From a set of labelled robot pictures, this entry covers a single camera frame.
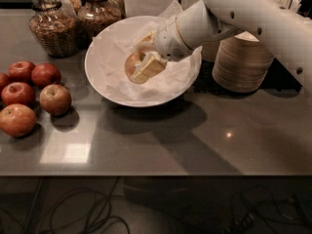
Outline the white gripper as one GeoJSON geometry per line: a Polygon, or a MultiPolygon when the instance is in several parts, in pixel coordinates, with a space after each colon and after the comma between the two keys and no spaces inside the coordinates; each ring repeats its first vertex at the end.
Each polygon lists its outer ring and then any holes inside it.
{"type": "MultiPolygon", "coordinates": [[[[183,42],[178,31],[176,17],[169,17],[161,22],[156,30],[149,32],[136,44],[136,50],[153,50],[169,61],[179,62],[193,54],[183,42]]],[[[143,84],[165,70],[167,63],[152,53],[145,54],[141,64],[136,67],[130,81],[143,84]]]]}

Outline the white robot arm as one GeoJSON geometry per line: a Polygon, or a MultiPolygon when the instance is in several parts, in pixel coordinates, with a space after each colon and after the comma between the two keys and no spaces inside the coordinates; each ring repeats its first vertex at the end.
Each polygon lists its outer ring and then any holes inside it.
{"type": "Polygon", "coordinates": [[[136,49],[181,61],[205,42],[247,31],[312,93],[312,21],[274,0],[200,0],[160,22],[136,49]]]}

